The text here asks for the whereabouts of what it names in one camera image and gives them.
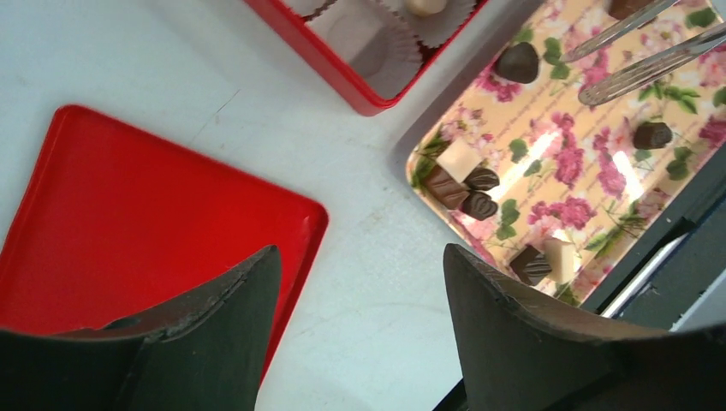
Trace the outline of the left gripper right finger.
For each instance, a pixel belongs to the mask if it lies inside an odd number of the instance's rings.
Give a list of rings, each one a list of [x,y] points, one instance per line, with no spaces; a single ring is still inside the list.
[[[502,274],[465,248],[443,274],[472,410],[722,410],[725,327],[607,319]]]

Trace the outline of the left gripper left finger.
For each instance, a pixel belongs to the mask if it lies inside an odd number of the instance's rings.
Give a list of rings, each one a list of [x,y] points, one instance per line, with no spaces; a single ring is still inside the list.
[[[102,329],[1,333],[4,410],[252,410],[282,263],[264,247]]]

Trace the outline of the red box lid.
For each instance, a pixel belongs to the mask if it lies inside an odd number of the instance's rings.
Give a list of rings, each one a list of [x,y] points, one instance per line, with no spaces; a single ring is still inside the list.
[[[267,246],[271,361],[328,226],[315,200],[84,106],[56,110],[1,251],[1,326],[100,329]]]

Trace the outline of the red chocolate box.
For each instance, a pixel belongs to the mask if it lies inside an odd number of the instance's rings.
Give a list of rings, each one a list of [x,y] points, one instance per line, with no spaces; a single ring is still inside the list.
[[[255,1],[247,5],[362,116],[395,105],[485,1]]]

